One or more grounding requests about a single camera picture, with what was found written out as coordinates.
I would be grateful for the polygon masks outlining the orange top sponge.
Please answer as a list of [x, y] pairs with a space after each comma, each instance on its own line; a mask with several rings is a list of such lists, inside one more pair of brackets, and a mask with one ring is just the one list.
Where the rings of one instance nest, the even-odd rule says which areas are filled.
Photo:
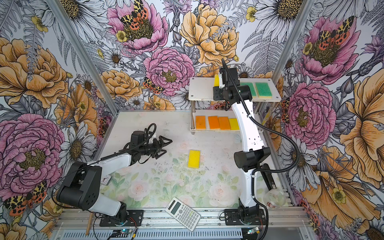
[[228, 131], [231, 130], [231, 125], [228, 117], [218, 117], [220, 130]]

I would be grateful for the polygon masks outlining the green circuit board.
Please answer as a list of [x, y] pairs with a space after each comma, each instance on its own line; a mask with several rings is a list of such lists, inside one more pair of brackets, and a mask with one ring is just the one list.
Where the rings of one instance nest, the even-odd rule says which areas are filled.
[[122, 229], [116, 230], [111, 235], [112, 238], [135, 238], [137, 235], [137, 229]]

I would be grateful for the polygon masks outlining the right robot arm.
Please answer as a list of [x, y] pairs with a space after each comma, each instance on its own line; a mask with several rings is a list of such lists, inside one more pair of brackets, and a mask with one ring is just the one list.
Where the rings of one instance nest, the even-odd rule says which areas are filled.
[[242, 137], [242, 150], [234, 153], [236, 166], [242, 170], [244, 184], [238, 212], [243, 222], [259, 215], [260, 205], [255, 202], [255, 170], [260, 168], [271, 150], [265, 147], [257, 125], [254, 123], [253, 97], [249, 86], [213, 87], [215, 100], [224, 100], [235, 113]]

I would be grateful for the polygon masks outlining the aluminium front rail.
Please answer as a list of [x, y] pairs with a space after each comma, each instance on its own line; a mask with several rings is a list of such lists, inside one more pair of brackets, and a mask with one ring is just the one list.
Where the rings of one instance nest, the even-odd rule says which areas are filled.
[[[196, 212], [201, 215], [196, 228], [226, 228], [224, 221], [224, 209], [222, 208], [196, 208]], [[268, 210], [270, 228], [293, 228], [309, 227], [310, 220], [305, 210], [301, 207], [282, 207]], [[89, 225], [90, 213], [80, 210], [64, 210], [60, 215], [54, 229], [64, 230], [86, 230]], [[150, 208], [143, 214], [140, 229], [183, 229], [185, 226], [171, 217], [165, 209]]]

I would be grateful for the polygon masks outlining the yellow top stack sponge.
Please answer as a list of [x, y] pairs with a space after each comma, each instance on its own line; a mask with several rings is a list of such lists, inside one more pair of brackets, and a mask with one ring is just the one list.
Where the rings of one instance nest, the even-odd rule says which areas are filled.
[[220, 76], [219, 74], [216, 74], [214, 77], [214, 87], [219, 87], [220, 86]]

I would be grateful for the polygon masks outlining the green scouring sponge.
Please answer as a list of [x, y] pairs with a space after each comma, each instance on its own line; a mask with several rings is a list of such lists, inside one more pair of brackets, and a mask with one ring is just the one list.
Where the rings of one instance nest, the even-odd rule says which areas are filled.
[[271, 99], [273, 97], [268, 83], [257, 82], [255, 83], [255, 88], [260, 99]]

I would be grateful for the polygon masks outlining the orange sponge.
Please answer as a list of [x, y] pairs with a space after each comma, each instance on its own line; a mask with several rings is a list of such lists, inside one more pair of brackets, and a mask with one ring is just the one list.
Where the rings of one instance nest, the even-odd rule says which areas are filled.
[[210, 130], [220, 130], [220, 123], [218, 116], [208, 116]]
[[231, 130], [231, 125], [228, 117], [218, 117], [220, 130], [228, 131]]
[[205, 116], [196, 116], [196, 130], [206, 130]]

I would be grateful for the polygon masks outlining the wooden stick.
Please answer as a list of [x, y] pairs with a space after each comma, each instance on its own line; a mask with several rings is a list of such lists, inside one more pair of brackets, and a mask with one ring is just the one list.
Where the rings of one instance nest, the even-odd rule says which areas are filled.
[[87, 223], [87, 228], [86, 228], [85, 236], [89, 236], [89, 234], [90, 234], [93, 218], [94, 218], [94, 213], [90, 213], [89, 219], [88, 219], [88, 223]]

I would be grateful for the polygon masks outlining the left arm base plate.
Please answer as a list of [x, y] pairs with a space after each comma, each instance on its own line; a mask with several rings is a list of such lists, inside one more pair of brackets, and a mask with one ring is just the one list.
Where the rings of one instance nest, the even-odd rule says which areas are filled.
[[127, 213], [121, 217], [103, 215], [99, 226], [100, 227], [140, 227], [142, 224], [144, 210], [127, 210]]

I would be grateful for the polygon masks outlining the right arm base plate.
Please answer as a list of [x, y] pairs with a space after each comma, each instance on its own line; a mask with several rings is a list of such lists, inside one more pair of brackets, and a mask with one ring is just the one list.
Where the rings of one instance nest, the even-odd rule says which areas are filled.
[[226, 226], [265, 226], [266, 215], [263, 210], [259, 210], [259, 215], [241, 216], [238, 209], [225, 209], [224, 221]]

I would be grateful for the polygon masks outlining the small analog clock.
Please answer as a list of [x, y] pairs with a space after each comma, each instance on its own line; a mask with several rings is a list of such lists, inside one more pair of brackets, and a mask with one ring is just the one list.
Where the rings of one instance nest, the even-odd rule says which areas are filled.
[[111, 180], [112, 180], [112, 176], [111, 175], [104, 176], [101, 179], [101, 184], [104, 185], [104, 186], [107, 186], [110, 183]]

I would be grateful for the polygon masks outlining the white two-tier shelf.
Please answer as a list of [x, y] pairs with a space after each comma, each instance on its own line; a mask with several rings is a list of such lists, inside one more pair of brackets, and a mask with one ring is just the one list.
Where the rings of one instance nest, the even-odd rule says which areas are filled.
[[[240, 78], [240, 83], [251, 83], [252, 86], [255, 86], [255, 83], [267, 83], [272, 93], [272, 97], [269, 99], [263, 99], [259, 96], [253, 97], [254, 103], [279, 103], [282, 98], [277, 90], [277, 87], [273, 83], [271, 79], [262, 79], [262, 78]], [[214, 87], [214, 78], [200, 78], [195, 77], [190, 80], [190, 90], [189, 90], [189, 100], [191, 102], [191, 121], [190, 121], [190, 132], [194, 134], [195, 132], [204, 132], [210, 131], [210, 125], [208, 117], [218, 116], [218, 117], [227, 117], [229, 119], [234, 119], [236, 116], [233, 111], [228, 110], [216, 110], [212, 109], [196, 109], [198, 101], [209, 101], [212, 102], [214, 100], [213, 94]], [[197, 129], [196, 127], [196, 117], [204, 116], [206, 118], [206, 128], [205, 129]]]

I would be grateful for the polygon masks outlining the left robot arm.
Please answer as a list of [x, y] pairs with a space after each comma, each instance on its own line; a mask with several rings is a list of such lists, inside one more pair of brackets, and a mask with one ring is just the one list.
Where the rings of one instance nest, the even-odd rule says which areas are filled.
[[138, 136], [131, 138], [131, 143], [134, 144], [132, 147], [126, 146], [94, 163], [72, 164], [58, 190], [57, 201], [84, 211], [115, 217], [121, 222], [125, 221], [128, 218], [126, 205], [100, 193], [102, 179], [139, 162], [142, 156], [157, 160], [167, 152], [164, 147], [173, 142], [163, 136], [146, 140], [142, 131], [136, 133]]

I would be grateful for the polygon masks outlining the white scientific calculator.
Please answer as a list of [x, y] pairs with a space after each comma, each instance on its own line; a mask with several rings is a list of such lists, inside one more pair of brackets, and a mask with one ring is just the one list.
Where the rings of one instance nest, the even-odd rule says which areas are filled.
[[201, 215], [194, 209], [173, 198], [166, 207], [166, 212], [189, 231], [193, 232], [201, 219]]

